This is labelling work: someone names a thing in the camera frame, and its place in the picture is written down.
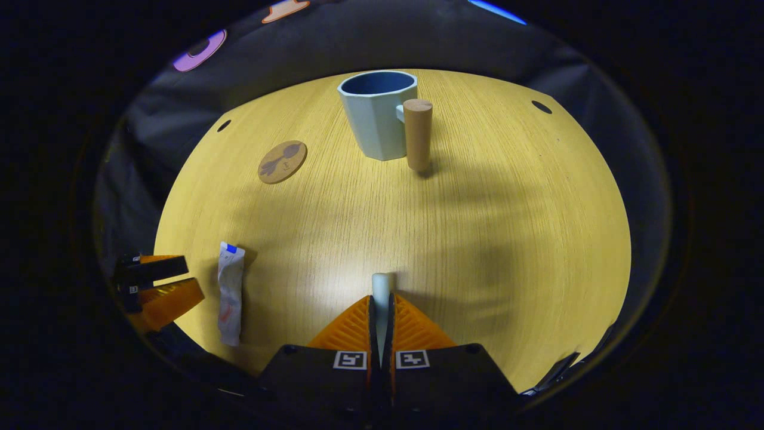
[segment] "mug handle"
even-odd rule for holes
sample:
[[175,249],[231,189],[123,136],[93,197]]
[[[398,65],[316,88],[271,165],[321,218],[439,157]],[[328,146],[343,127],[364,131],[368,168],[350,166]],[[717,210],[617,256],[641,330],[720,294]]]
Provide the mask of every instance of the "mug handle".
[[423,99],[408,99],[396,106],[395,111],[406,130],[406,160],[409,167],[414,171],[427,170],[432,134],[432,103]]

